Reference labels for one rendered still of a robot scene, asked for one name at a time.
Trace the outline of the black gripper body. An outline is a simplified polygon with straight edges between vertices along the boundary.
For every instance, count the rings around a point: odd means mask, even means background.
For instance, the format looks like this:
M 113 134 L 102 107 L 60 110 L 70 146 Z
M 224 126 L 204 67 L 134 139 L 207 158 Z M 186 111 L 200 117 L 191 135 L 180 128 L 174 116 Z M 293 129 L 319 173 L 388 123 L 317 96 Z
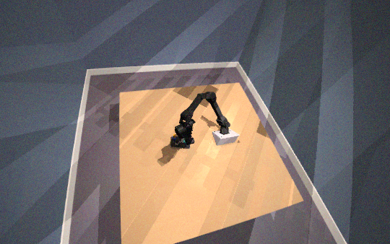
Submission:
M 193 137 L 191 137 L 191 135 L 192 135 L 192 131 L 193 131 L 193 129 L 191 129 L 190 131 L 186 131 L 186 134 L 187 134 L 187 136 L 186 136 L 186 144 L 187 145 L 189 145 L 189 144 L 194 144 L 194 138 Z M 191 137 L 191 138 L 190 138 Z

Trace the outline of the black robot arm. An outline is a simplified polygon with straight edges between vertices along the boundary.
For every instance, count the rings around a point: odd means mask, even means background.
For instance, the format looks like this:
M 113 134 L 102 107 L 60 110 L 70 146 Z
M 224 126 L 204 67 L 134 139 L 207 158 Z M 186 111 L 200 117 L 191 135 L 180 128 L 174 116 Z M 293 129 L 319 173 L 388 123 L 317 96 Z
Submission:
M 180 124 L 178 126 L 175 126 L 175 133 L 178 135 L 179 139 L 183 139 L 184 136 L 187 136 L 186 131 L 190 131 L 193 127 L 193 124 L 196 123 L 196 121 L 192 119 L 192 117 L 194 111 L 203 99 L 206 99 L 211 104 L 217 116 L 216 122 L 220 126 L 220 133 L 223 135 L 229 134 L 230 123 L 228 122 L 226 117 L 224 117 L 219 108 L 219 105 L 217 104 L 217 97 L 215 92 L 205 92 L 199 93 L 194 99 L 194 101 L 190 104 L 190 106 L 181 113 L 179 121 Z

